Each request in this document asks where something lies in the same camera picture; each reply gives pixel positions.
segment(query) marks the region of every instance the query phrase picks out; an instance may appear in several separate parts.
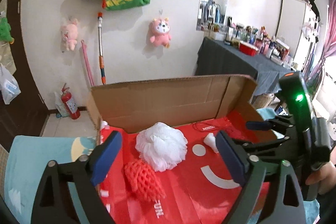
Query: fire extinguisher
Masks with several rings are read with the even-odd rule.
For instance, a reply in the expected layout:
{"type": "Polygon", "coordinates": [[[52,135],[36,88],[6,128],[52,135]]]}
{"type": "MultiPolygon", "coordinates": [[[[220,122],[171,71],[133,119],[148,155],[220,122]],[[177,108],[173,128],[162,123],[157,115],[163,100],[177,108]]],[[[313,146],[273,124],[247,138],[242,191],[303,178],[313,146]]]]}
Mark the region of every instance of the fire extinguisher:
{"type": "Polygon", "coordinates": [[[79,112],[79,109],[77,108],[77,105],[76,105],[75,100],[73,99],[71,93],[68,91],[69,88],[66,88],[65,86],[66,86],[66,83],[64,84],[64,86],[62,88],[63,94],[61,96],[61,100],[62,100],[65,108],[69,112],[71,119],[76,120],[76,119],[79,118],[81,113],[79,112]]]}

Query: human hand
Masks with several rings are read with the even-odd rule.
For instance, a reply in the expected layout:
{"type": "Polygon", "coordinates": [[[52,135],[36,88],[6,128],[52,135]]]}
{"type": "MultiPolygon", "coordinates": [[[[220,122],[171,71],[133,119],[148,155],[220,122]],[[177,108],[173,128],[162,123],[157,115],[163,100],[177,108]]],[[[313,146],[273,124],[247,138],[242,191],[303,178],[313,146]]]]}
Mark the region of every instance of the human hand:
{"type": "Polygon", "coordinates": [[[307,185],[320,182],[319,194],[325,194],[336,185],[336,167],[330,161],[323,165],[320,170],[310,174],[306,180],[307,185]]]}

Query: red plastic basket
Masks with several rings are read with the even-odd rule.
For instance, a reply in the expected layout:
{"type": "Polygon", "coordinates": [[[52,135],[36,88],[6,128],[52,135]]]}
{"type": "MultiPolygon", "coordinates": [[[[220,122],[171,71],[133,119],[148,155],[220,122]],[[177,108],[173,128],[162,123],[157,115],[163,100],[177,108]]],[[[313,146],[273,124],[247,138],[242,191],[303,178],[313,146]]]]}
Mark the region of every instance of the red plastic basket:
{"type": "Polygon", "coordinates": [[[241,41],[239,44],[239,50],[244,54],[255,56],[256,53],[259,51],[259,48],[252,44],[241,41]]]}

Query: pink rabbit plush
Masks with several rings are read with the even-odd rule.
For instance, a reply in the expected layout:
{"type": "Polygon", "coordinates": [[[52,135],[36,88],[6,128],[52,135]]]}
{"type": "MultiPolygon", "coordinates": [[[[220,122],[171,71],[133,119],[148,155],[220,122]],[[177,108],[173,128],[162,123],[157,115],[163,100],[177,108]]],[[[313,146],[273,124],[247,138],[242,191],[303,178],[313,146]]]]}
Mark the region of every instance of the pink rabbit plush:
{"type": "Polygon", "coordinates": [[[166,48],[170,46],[171,35],[169,34],[170,27],[168,25],[168,18],[165,20],[154,19],[151,22],[151,31],[153,36],[150,38],[150,41],[155,47],[162,45],[166,48]]]}
{"type": "Polygon", "coordinates": [[[65,43],[67,51],[74,50],[77,44],[78,37],[78,20],[76,18],[71,19],[67,25],[61,27],[62,40],[65,43]]]}

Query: green light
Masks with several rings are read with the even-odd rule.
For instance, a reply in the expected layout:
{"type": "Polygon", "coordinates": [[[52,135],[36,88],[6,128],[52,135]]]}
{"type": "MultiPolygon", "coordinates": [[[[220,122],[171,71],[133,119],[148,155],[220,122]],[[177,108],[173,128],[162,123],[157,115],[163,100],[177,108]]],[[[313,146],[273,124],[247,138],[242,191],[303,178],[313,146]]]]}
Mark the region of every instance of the green light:
{"type": "Polygon", "coordinates": [[[302,100],[303,100],[303,94],[299,94],[295,99],[296,102],[302,102],[302,100]]]}

